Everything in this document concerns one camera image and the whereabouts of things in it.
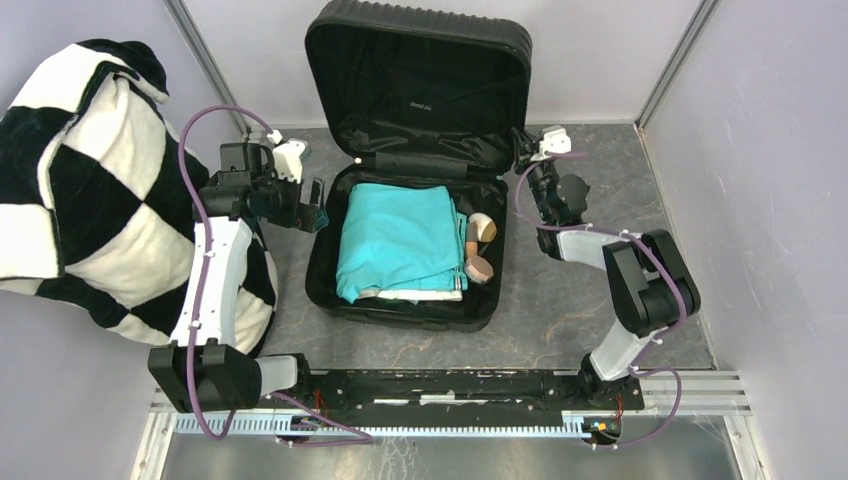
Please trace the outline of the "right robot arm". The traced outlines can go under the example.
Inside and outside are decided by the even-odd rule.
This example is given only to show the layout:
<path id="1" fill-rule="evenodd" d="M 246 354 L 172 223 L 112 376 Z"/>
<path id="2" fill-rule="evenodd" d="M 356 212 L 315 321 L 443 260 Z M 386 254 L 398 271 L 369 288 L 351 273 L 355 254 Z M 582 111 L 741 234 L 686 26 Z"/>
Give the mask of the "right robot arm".
<path id="1" fill-rule="evenodd" d="M 578 175 L 560 174 L 555 165 L 578 155 L 564 127 L 545 128 L 537 137 L 515 129 L 512 138 L 514 171 L 538 211 L 531 224 L 540 250 L 606 275 L 615 319 L 577 374 L 580 400 L 602 408 L 619 386 L 640 376 L 637 366 L 648 346 L 699 310 L 700 293 L 668 231 L 634 233 L 584 220 L 589 185 Z"/>

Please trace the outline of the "white shirt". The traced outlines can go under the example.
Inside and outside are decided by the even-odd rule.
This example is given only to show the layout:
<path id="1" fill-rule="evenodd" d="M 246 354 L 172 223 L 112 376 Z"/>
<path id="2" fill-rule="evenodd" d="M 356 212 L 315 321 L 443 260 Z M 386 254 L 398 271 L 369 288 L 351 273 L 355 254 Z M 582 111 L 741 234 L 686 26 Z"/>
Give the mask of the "white shirt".
<path id="1" fill-rule="evenodd" d="M 359 292 L 356 300 L 383 299 L 398 300 L 411 303 L 428 301 L 461 301 L 463 291 L 454 290 L 420 290 L 420 289 L 379 289 L 376 287 L 366 288 Z"/>

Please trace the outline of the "teal shorts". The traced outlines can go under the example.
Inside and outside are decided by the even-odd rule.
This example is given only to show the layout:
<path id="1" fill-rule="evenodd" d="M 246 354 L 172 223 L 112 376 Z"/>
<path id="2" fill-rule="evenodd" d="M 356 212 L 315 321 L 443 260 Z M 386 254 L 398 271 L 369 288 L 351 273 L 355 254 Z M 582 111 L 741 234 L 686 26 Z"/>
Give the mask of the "teal shorts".
<path id="1" fill-rule="evenodd" d="M 341 230 L 337 296 L 352 303 L 373 287 L 464 292 L 466 223 L 444 186 L 355 185 Z"/>

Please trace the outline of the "brown grey cylindrical bottle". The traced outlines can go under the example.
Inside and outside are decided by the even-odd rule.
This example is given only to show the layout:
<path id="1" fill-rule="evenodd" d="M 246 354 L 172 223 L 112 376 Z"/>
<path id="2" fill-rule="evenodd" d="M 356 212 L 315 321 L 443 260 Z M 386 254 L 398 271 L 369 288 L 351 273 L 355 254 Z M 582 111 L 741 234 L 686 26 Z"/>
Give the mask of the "brown grey cylindrical bottle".
<path id="1" fill-rule="evenodd" d="M 465 258 L 466 261 L 472 261 L 474 259 L 480 259 L 480 242 L 477 240 L 466 240 L 465 241 Z"/>

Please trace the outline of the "pink octagonal compact box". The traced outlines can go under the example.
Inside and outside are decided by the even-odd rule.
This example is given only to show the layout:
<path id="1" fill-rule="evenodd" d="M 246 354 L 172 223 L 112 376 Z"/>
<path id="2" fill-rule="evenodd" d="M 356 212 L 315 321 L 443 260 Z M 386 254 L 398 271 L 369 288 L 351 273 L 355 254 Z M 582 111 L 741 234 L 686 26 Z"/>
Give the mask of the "pink octagonal compact box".
<path id="1" fill-rule="evenodd" d="M 479 255 L 467 257 L 464 270 L 470 282 L 481 285 L 490 282 L 495 275 L 493 266 Z"/>

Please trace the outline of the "black suitcase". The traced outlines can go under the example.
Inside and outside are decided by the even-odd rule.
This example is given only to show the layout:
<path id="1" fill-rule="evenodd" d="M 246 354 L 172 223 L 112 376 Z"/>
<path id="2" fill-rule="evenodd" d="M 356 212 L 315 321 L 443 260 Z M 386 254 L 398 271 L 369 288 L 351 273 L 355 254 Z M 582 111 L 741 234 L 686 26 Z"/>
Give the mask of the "black suitcase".
<path id="1" fill-rule="evenodd" d="M 331 1 L 310 23 L 305 51 L 336 145 L 348 165 L 327 190 L 328 225 L 314 240 L 309 299 L 346 320 L 472 333 L 487 326 L 501 281 L 471 285 L 459 301 L 362 299 L 336 292 L 349 198 L 361 183 L 443 186 L 465 215 L 503 226 L 503 175 L 519 155 L 533 43 L 520 23 L 370 1 Z"/>

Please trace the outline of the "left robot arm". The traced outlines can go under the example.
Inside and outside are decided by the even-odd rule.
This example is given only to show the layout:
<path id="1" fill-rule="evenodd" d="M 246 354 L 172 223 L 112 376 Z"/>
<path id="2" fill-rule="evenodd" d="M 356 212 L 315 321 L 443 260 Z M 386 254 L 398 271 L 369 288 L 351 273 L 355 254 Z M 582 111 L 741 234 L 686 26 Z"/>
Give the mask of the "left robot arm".
<path id="1" fill-rule="evenodd" d="M 150 373 L 180 413 L 251 409 L 273 392 L 295 408 L 313 397 L 301 355 L 257 359 L 236 347 L 237 300 L 260 220 L 309 233 L 328 223 L 321 179 L 313 180 L 309 201 L 301 200 L 308 153 L 299 139 L 274 147 L 224 144 L 221 169 L 191 191 L 195 253 L 185 301 L 169 344 L 148 357 Z"/>

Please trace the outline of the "small white round jar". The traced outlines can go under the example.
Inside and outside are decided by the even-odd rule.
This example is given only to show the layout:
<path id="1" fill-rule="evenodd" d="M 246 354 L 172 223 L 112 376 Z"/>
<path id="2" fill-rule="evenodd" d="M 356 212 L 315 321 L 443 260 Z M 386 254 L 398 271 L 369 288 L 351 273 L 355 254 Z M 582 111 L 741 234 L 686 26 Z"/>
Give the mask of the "small white round jar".
<path id="1" fill-rule="evenodd" d="M 466 241 L 467 242 L 492 242 L 497 235 L 497 225 L 487 214 L 476 212 L 467 218 Z"/>

